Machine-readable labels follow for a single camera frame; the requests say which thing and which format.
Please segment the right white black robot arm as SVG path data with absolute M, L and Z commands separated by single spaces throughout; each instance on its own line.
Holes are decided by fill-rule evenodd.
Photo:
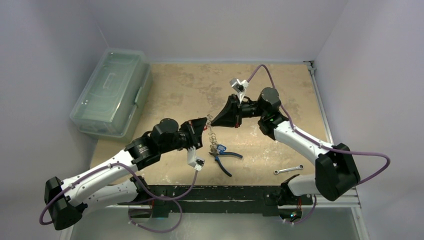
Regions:
M 287 145 L 314 165 L 314 174 L 298 174 L 282 183 L 280 196 L 288 204 L 307 194 L 318 194 L 333 202 L 356 186 L 361 177 L 352 155 L 347 153 L 349 148 L 343 143 L 321 141 L 291 124 L 280 105 L 279 93 L 271 87 L 264 88 L 254 101 L 241 101 L 232 94 L 211 126 L 238 128 L 244 118 L 258 117 L 259 129 L 265 136 Z

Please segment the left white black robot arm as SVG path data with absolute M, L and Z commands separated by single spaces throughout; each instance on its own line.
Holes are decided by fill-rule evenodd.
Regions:
M 187 151 L 187 164 L 199 173 L 205 161 L 196 154 L 203 146 L 202 135 L 207 118 L 196 118 L 178 124 L 172 118 L 164 118 L 152 130 L 120 150 L 100 165 L 66 179 L 52 177 L 45 183 L 44 201 L 39 223 L 53 225 L 64 230 L 82 219 L 95 208 L 114 203 L 134 201 L 146 203 L 151 196 L 162 201 L 176 201 L 177 197 L 157 196 L 136 175 L 161 156 L 171 151 Z

